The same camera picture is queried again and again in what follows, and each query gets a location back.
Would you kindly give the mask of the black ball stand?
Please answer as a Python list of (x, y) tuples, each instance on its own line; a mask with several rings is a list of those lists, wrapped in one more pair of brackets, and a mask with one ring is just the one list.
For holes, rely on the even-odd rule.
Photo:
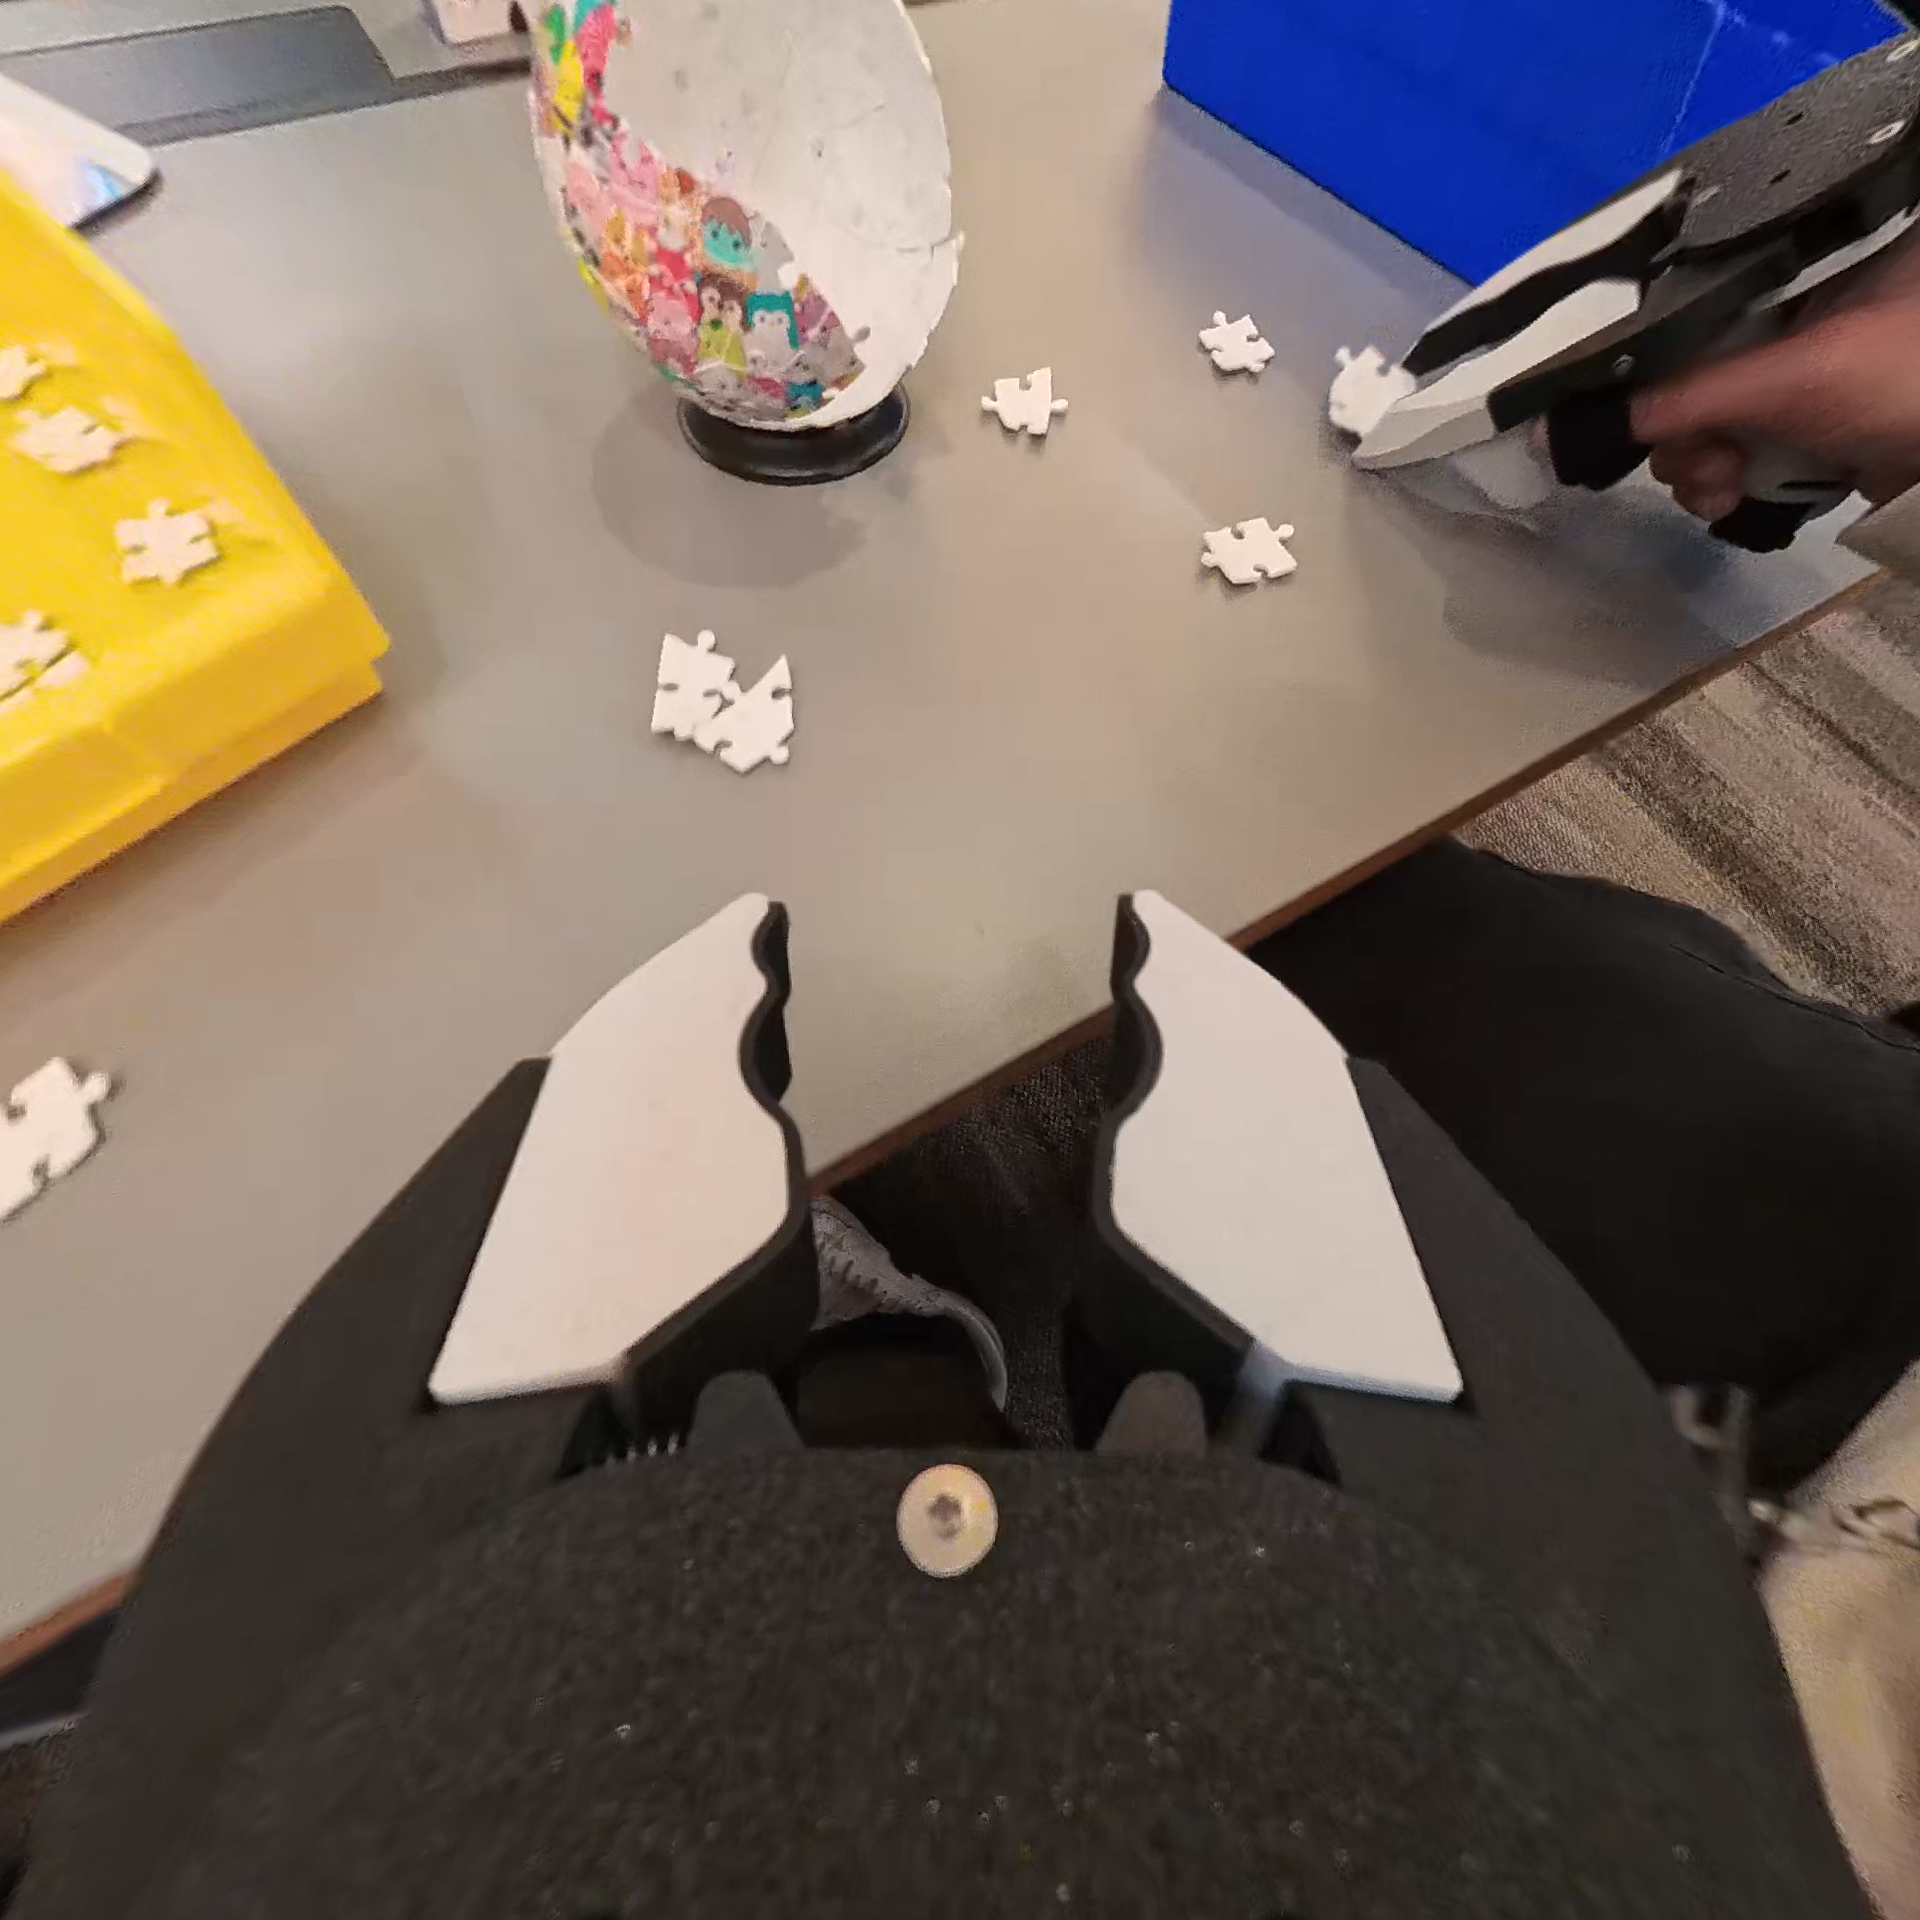
[(850, 480), (886, 459), (902, 441), (907, 424), (910, 398), (902, 382), (859, 416), (835, 424), (808, 416), (792, 429), (734, 424), (698, 401), (679, 401), (679, 429), (704, 464), (772, 489)]

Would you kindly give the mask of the colourful puzzle ball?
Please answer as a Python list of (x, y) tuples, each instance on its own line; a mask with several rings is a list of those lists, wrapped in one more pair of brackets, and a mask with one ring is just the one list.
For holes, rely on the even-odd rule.
[(646, 366), (765, 435), (878, 412), (939, 326), (965, 245), (907, 5), (522, 12), (544, 192)]

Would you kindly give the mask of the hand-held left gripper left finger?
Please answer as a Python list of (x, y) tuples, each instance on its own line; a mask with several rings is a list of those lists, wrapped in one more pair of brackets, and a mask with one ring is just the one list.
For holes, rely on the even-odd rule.
[(691, 1411), (818, 1307), (786, 912), (744, 894), (602, 995), (540, 1093), (429, 1374), (440, 1405), (618, 1388)]

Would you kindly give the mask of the white stand base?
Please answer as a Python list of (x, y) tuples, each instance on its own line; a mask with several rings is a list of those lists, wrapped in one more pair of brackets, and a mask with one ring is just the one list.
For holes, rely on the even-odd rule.
[(3, 77), (3, 174), (61, 226), (83, 230), (143, 197), (158, 163), (128, 134)]

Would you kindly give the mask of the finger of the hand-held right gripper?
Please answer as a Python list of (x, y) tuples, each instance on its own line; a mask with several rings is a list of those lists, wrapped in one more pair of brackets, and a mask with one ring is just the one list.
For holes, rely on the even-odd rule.
[(1634, 370), (1690, 326), (1690, 209), (1691, 172), (1660, 169), (1508, 261), (1407, 348), (1414, 398), (1566, 398)]
[(1423, 330), (1418, 348), (1440, 350), (1440, 333), (1463, 323), (1468, 350), (1418, 376), (1420, 388), (1354, 446), (1350, 462), (1370, 474), (1396, 472), (1495, 441), (1528, 419), (1506, 395), (1508, 388), (1558, 352), (1581, 348), (1639, 312), (1640, 302), (1552, 302), (1538, 317), (1508, 326), (1487, 302), (1453, 302)]

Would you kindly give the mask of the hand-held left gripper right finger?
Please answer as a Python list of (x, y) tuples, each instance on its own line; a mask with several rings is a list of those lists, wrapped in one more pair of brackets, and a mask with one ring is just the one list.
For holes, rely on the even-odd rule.
[(1292, 1388), (1453, 1405), (1450, 1332), (1349, 1051), (1162, 894), (1119, 900), (1119, 1088), (1094, 1152), (1112, 1274), (1091, 1316), (1219, 1411)]

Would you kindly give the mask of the beige hoodie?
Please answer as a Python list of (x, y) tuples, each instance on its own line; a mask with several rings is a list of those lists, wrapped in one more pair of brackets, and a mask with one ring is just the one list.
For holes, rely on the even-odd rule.
[(1917, 1370), (1784, 1502), (1759, 1595), (1832, 1825), (1878, 1915), (1917, 1915)]

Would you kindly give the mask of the yellow plastic bin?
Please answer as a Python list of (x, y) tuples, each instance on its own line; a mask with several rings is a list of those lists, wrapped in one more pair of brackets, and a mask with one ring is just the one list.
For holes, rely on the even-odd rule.
[[(5, 180), (3, 345), (53, 366), (3, 408), (3, 619), (44, 613), (86, 662), (3, 706), (3, 916), (63, 889), (379, 691), (389, 652), (346, 565), (159, 313)], [(20, 408), (128, 433), (59, 476), (15, 454)], [(111, 523), (220, 499), (223, 557), (125, 585)]]

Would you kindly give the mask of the blue plastic bin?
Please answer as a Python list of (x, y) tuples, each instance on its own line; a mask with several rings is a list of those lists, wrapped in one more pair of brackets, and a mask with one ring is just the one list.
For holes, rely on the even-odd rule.
[(1174, 3), (1164, 83), (1466, 282), (1894, 42), (1875, 3)]

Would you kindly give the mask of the person's right hand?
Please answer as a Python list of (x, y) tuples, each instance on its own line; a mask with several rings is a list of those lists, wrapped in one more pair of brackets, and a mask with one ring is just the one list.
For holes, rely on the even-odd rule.
[(1836, 469), (1875, 505), (1917, 480), (1917, 296), (1882, 285), (1778, 340), (1646, 388), (1630, 410), (1654, 478), (1696, 520), (1748, 494), (1743, 441)]

